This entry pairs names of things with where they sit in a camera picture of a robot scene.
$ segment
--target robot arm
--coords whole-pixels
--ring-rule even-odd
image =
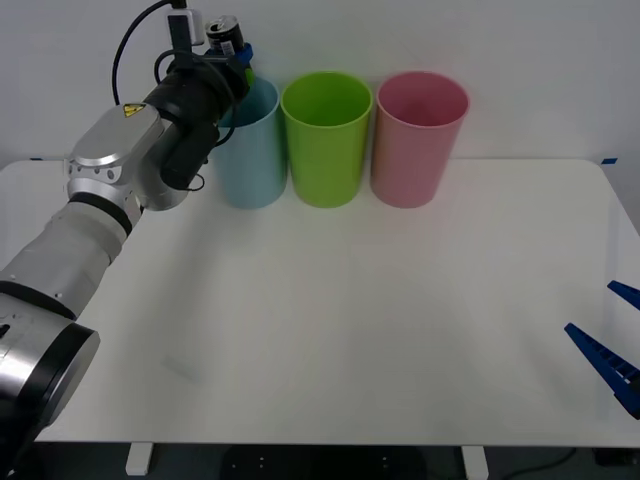
[[[248,63],[178,57],[143,103],[113,107],[80,139],[69,202],[0,271],[0,478],[89,367],[100,339],[75,320],[142,212],[184,200],[217,123],[248,93]]]

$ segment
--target white table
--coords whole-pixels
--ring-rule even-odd
[[[563,331],[640,365],[640,312],[606,289],[640,285],[640,239],[598,166],[452,161],[415,210],[363,182],[240,211],[206,176],[107,272],[80,318],[100,349],[40,440],[640,447]],[[0,174],[0,267],[63,184],[57,162]]]

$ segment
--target black floor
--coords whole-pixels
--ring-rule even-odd
[[[223,476],[225,475],[225,471],[222,469],[225,454],[229,449],[229,446],[222,445],[158,444],[154,448],[151,469],[146,478],[149,480],[218,480],[221,478],[221,471],[223,471]],[[487,448],[489,478],[490,480],[502,480],[515,470],[553,462],[568,451],[567,448]],[[19,479],[125,480],[130,478],[125,473],[128,452],[128,444],[37,444],[28,459],[29,471],[23,471]],[[426,474],[420,477],[398,478],[424,478],[427,480],[464,478],[460,449],[427,447],[420,448],[419,453],[424,460]],[[226,475],[229,475],[230,472],[229,465],[232,463],[235,465],[237,458],[237,455],[227,457]],[[325,475],[327,478],[338,478],[337,475],[330,473]],[[252,478],[252,476],[235,475],[229,478]],[[268,477],[256,474],[253,478]],[[576,455],[563,465],[552,470],[529,473],[517,478],[518,480],[640,480],[640,467],[598,466],[590,449],[578,449]]]

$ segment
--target yellow warning sticker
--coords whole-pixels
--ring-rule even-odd
[[[125,103],[122,106],[122,109],[124,110],[124,117],[129,118],[131,115],[138,113],[144,107],[145,106],[142,103]]]

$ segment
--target plastic cup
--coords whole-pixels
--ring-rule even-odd
[[[214,148],[212,159],[226,200],[237,208],[261,208],[280,197],[287,183],[286,143],[277,87],[256,77],[238,105],[236,129]],[[220,121],[220,135],[231,126],[231,114]]]
[[[317,72],[282,94],[291,176],[298,196],[338,207],[358,193],[373,95],[358,78]]]
[[[382,84],[377,103],[371,188],[394,207],[422,206],[436,193],[469,96],[445,76],[405,72]]]

